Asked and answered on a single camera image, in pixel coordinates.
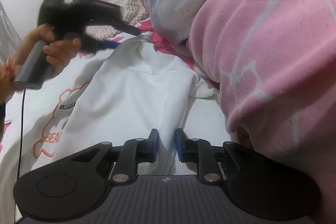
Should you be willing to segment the person's left hand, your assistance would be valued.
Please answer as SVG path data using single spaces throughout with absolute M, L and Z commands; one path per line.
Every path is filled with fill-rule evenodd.
M 46 54 L 46 61 L 53 67 L 52 77 L 59 75 L 70 61 L 78 54 L 81 48 L 81 41 L 75 38 L 69 40 L 56 40 L 52 27 L 42 24 L 32 30 L 22 41 L 14 55 L 8 57 L 5 65 L 1 66 L 1 104 L 3 105 L 15 92 L 13 78 L 21 70 L 34 45 L 39 40 L 49 44 L 43 47 Z

